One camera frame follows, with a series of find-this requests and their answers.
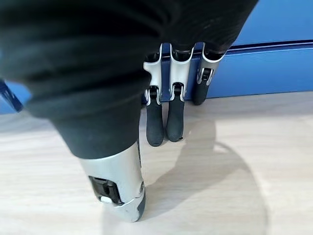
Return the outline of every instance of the blue panel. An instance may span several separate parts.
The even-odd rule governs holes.
[[[313,39],[312,0],[259,0],[235,45]]]

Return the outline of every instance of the prosthetic hand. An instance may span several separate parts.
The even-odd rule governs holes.
[[[141,94],[146,91],[152,117],[161,110],[160,76],[155,76],[159,45],[172,45],[167,133],[177,141],[193,45],[205,42],[208,63],[200,65],[198,84],[207,86],[219,58],[206,52],[227,51],[256,1],[1,1],[0,73],[28,87],[27,110],[53,123],[98,200],[134,222],[145,205],[138,143]],[[152,74],[150,83],[143,64],[153,53],[144,66]],[[203,97],[194,98],[195,103]],[[160,121],[148,123],[148,129],[154,125],[149,142],[158,145]]]

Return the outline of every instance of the wooden table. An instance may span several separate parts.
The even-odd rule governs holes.
[[[187,104],[184,140],[157,148],[145,122],[143,110],[147,204],[131,224],[95,199],[47,121],[0,116],[0,235],[313,234],[312,92]]]

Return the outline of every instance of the black latch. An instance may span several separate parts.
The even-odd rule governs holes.
[[[210,74],[211,74],[211,69],[204,68],[201,80],[202,81],[208,81],[210,78]]]
[[[116,183],[110,180],[94,178],[92,176],[89,176],[89,179],[91,181],[94,194],[97,196],[99,201],[101,201],[101,197],[104,196],[104,197],[110,198],[112,202],[115,204],[118,204],[118,205],[123,204],[119,196]]]

